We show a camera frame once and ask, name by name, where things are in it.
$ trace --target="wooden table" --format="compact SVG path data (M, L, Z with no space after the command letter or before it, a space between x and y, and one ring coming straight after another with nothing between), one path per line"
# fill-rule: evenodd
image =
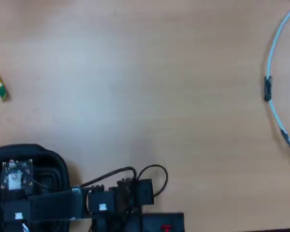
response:
M289 9L290 0L0 0L11 95L0 101L0 146L58 152L73 184L163 164L169 185L146 210L185 212L188 232L290 227L290 150L262 100L271 37ZM290 22L273 76L290 133Z

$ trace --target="cable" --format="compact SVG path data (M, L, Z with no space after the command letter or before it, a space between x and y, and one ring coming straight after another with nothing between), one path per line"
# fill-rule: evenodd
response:
M158 192L156 192L156 193L154 194L154 197L157 197L157 196L159 196L159 195L164 191L164 189L165 189L165 187L166 187L166 185L168 184L168 181L169 181L169 173L168 173L168 171L166 170L165 167L163 167L163 166L160 165L160 164L152 164L152 165L148 165L148 166L144 167L144 168L140 171L140 173L139 173L139 175L138 175L138 177L137 177L136 179L139 180L140 177L141 177L141 175L142 175L142 174L143 174L147 169L149 169L149 168L154 168L154 167L161 168L161 169L163 169L164 172L165 172L165 182L164 182L162 188L161 188Z
M125 172L125 171L133 171L133 179L134 180L136 179L136 177L137 177L136 169L133 168L133 167L124 167L124 168L119 168L119 169L116 169L114 171L111 171L111 172L109 172L107 174L104 174L104 175L102 175L102 176L100 176L100 177L98 177L96 179L90 180L90 181L82 184L80 187L83 188L83 187L92 185L92 184L97 183L97 182L99 182L101 180L104 180L104 179L106 179L106 178L108 178L110 176L113 176L115 174L122 173L122 172Z
M27 173L27 171L21 165L19 165L18 167L22 170L22 174L24 174L33 183L35 183L36 185L38 185L38 186L40 186L42 188L50 189L49 186L43 185L43 184L39 183L38 181L36 181L29 173Z
M274 37L274 40L273 40L273 44L272 44L272 47L271 47L271 50L270 50L270 54L269 54L269 57L268 57L268 60L267 60L267 71L266 71L266 78L265 78L265 81L269 81L270 80L270 76L271 76L271 65L272 65L272 58L273 58L273 54L274 54L274 51L275 51L275 48L276 48L276 45L277 45L277 41L278 41L278 38L281 34L281 31L283 29L283 27L285 26L285 24L287 23L287 21L290 19L290 11L288 12L288 14L285 16L285 18L283 19L283 21L281 22L277 32L276 32L276 35ZM288 136L288 133L285 129L285 127L283 126L277 112L276 112L276 109L274 107L274 104L273 104L273 101L270 99L269 101L269 104L270 104L270 107L271 107L271 111L273 113L273 116L280 128L280 131L282 133L282 136L284 137L284 139L286 140L286 142L289 144L290 146L290 137Z

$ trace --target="electronic device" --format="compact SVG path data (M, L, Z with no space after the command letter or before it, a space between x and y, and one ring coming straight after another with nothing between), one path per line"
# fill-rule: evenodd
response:
M154 193L144 171L161 168L166 181ZM98 182L130 171L116 187ZM70 187L62 157L38 145L0 148L0 232L68 232L71 220L90 218L90 232L184 232L182 213L143 214L142 206L154 204L168 182L167 170L158 164L139 174L124 167L80 186Z

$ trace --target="black cable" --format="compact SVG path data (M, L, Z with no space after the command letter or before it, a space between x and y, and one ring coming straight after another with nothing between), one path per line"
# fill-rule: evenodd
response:
M133 171L133 179L134 179L134 180L136 179L136 177L137 177L136 169L133 168L133 167L129 167L129 166L128 166L128 167L123 167L123 168L116 169L116 170L111 171L111 172L109 172L109 173L107 173L107 174L104 174L104 175L102 175L102 176L100 176L100 177L98 177L98 178L96 178L96 179L90 180L90 181L88 181L88 182L82 184L80 187L83 188L83 187L86 187L86 186L92 185L92 184L97 183L97 182L99 182L99 181L101 181L101 180L104 180L104 179L106 179L106 178L108 178L108 177L110 177L110 176L113 176L113 175L115 175L115 174L117 174L117 173L122 173L122 172L125 172L125 171Z
M168 171L166 170L165 167L163 167L163 166L160 165L160 164L152 164L152 165L148 165L148 166L144 167L144 168L140 171L140 173L139 173L139 175L138 175L138 177L137 177L136 179L139 180L140 177L141 177L141 175L142 175L142 174L143 174L147 169L149 169L149 168L154 168L154 167L156 167L156 168L161 168L161 169L163 169L164 172L165 172L165 182L164 182L162 188L161 188L158 192L156 192L156 193L154 194L154 197L157 197L157 196L159 196L159 195L164 191L164 189L165 189L165 187L166 187L166 185L168 184L168 181L169 181L169 173L168 173Z
M19 168L21 169L22 174L24 174L28 179L30 179L31 182L35 183L36 185L42 188L50 189L49 186L43 185L40 182L36 181L29 173L27 173L27 171L22 166L19 165Z

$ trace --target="black plastic part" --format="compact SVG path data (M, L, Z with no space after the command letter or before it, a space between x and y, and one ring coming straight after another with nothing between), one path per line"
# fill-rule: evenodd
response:
M284 139L286 140L287 144L290 145L290 140L289 140L288 134L283 129L280 129L280 132L282 134L282 137L284 137Z
M264 100L267 102L272 99L272 77L264 77Z
M80 188L69 191L29 197L31 205L30 222L81 219L83 201Z
M117 181L118 190L122 196L122 200L126 201L127 204L130 203L130 192L124 194L125 189L129 189L132 185L133 180L123 179ZM154 204L154 192L152 179L137 180L135 182L135 197L133 206L138 208L143 205Z
M101 212L115 213L115 193L113 191L89 193L88 210L91 214Z
M4 221L15 221L15 215L21 213L22 217L30 220L30 202L26 200L7 202L3 206Z
M39 182L42 181L43 183L45 172L42 172L42 170L45 169L47 170L47 182L55 186L52 191L65 191L70 189L69 173L63 158L57 153L49 151L39 145L23 144L0 147L0 173L3 162L29 159L33 160L35 167L34 177ZM0 232L22 231L21 223L4 223L3 216L3 211L0 209ZM32 223L30 227L35 232L68 232L70 222Z
M184 214L133 213L125 227L120 227L115 217L97 216L92 220L92 229L94 232L185 232Z
M290 232L290 229L267 230L267 231L251 231L251 232Z
M184 214L144 214L143 232L184 232Z

